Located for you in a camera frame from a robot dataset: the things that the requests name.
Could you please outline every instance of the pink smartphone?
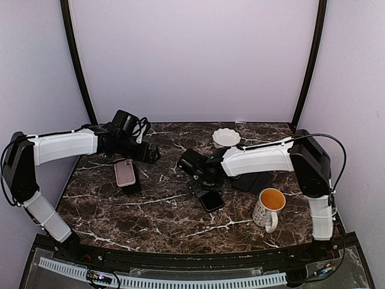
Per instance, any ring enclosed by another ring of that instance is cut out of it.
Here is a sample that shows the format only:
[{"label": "pink smartphone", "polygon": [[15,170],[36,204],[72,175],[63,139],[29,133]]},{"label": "pink smartphone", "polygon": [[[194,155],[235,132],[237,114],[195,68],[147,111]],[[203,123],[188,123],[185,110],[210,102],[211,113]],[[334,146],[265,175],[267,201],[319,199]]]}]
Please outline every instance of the pink smartphone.
[{"label": "pink smartphone", "polygon": [[118,187],[133,185],[136,182],[132,160],[126,159],[115,163],[115,176]]}]

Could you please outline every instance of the scalloped bowl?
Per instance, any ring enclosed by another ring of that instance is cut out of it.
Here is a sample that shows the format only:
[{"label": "scalloped bowl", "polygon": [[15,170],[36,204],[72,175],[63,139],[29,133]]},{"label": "scalloped bowl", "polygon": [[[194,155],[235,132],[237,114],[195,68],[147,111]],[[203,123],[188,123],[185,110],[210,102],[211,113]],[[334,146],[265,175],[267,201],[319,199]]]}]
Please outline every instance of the scalloped bowl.
[{"label": "scalloped bowl", "polygon": [[234,130],[229,128],[220,128],[212,134],[215,148],[228,148],[236,146],[241,141],[241,136]]}]

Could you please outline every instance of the mug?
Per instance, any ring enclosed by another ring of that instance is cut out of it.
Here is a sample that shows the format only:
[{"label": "mug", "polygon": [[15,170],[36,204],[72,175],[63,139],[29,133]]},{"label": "mug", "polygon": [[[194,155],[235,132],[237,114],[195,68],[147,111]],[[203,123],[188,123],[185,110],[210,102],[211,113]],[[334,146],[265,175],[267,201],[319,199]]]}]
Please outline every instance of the mug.
[{"label": "mug", "polygon": [[253,212],[253,220],[258,226],[265,227],[272,233],[278,225],[278,215],[286,205],[284,194],[275,188],[266,188],[259,195]]}]

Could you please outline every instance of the table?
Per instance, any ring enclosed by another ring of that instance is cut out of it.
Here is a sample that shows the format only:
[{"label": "table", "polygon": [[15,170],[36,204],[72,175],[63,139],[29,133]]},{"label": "table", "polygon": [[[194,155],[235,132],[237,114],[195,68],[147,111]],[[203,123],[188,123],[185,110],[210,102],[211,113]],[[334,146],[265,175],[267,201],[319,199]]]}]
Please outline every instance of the table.
[{"label": "table", "polygon": [[82,243],[151,253],[235,253],[311,242],[309,205],[295,174],[274,172],[269,187],[286,195],[278,228],[267,234],[251,219],[257,199],[223,187],[225,207],[207,213],[177,168],[187,148],[209,155],[218,128],[237,130],[247,145],[292,135],[285,123],[154,123],[145,141],[159,145],[154,165],[136,162],[142,192],[125,196],[116,185],[114,166],[102,155],[80,159],[57,211]]}]

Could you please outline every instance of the mug handle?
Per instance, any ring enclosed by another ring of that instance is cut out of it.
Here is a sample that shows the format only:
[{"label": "mug handle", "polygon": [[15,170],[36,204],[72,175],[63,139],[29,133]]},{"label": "mug handle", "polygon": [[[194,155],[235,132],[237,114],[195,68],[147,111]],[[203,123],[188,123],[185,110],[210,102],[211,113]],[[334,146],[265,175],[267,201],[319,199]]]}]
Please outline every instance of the mug handle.
[{"label": "mug handle", "polygon": [[271,217],[271,225],[269,224],[265,226],[266,233],[273,233],[277,229],[277,225],[278,225],[277,212],[271,212],[270,217]]}]

